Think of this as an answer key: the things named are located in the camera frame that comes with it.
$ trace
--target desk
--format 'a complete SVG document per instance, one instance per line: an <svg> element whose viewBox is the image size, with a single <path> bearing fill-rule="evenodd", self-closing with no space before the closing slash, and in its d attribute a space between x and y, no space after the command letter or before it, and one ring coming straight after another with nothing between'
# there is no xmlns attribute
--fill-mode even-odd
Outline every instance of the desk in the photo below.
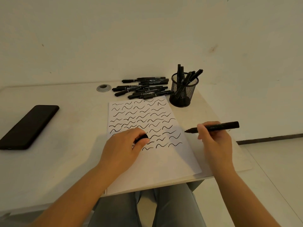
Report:
<svg viewBox="0 0 303 227"><path fill-rule="evenodd" d="M98 92L96 88L100 84L122 85L110 82L10 87L0 92L0 138L33 106L60 107L28 150L0 151L0 216L9 211L17 214L44 209L98 163L107 140L108 102L127 100L127 95L115 97L112 91ZM170 106L183 130L200 122L218 120L198 91L194 92L189 107ZM185 135L203 172L136 190L212 176L201 151L202 142L196 134ZM233 162L236 171L252 168L235 141Z"/></svg>

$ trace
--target mesh pen holder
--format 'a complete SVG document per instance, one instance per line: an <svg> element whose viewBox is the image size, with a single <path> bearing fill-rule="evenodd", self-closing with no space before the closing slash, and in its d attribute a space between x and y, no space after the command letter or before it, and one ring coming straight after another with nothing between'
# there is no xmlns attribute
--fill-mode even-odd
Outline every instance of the mesh pen holder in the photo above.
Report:
<svg viewBox="0 0 303 227"><path fill-rule="evenodd" d="M169 97L169 102L176 107L187 107L190 105L192 95L194 93L196 85L199 83L199 79L195 78L191 81L184 89L182 90L178 98L175 97L176 91L182 87L182 84L177 83L177 74L172 75L172 93Z"/></svg>

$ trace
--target person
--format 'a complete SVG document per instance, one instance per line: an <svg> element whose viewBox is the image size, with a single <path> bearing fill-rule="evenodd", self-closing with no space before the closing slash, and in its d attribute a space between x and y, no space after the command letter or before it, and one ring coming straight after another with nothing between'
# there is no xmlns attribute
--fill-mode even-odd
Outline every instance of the person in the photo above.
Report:
<svg viewBox="0 0 303 227"><path fill-rule="evenodd" d="M280 226L237 175L232 163L232 141L225 131L208 132L198 124L198 139L216 179L227 210L236 227ZM82 226L105 189L137 159L149 139L133 142L145 132L129 129L112 136L105 144L100 162L86 173L57 201L45 210L30 227ZM186 183L155 190L157 209L153 227L206 226L194 196ZM100 198L89 227L141 226L135 193Z"/></svg>

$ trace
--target white paper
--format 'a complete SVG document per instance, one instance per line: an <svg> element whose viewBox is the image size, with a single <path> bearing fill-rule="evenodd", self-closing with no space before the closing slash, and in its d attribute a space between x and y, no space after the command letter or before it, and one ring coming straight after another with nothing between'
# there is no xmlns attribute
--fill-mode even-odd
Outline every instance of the white paper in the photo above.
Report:
<svg viewBox="0 0 303 227"><path fill-rule="evenodd" d="M107 194L201 173L165 96L109 103L108 139L134 127L143 129L150 142L131 168L108 187Z"/></svg>

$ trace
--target black smartphone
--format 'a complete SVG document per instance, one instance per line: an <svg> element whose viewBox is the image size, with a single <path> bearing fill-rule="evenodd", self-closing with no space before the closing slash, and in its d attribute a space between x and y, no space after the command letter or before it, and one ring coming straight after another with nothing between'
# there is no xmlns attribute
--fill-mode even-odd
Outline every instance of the black smartphone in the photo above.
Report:
<svg viewBox="0 0 303 227"><path fill-rule="evenodd" d="M59 110L59 106L57 105L34 106L0 140L0 149L1 150L28 149L58 110Z"/></svg>

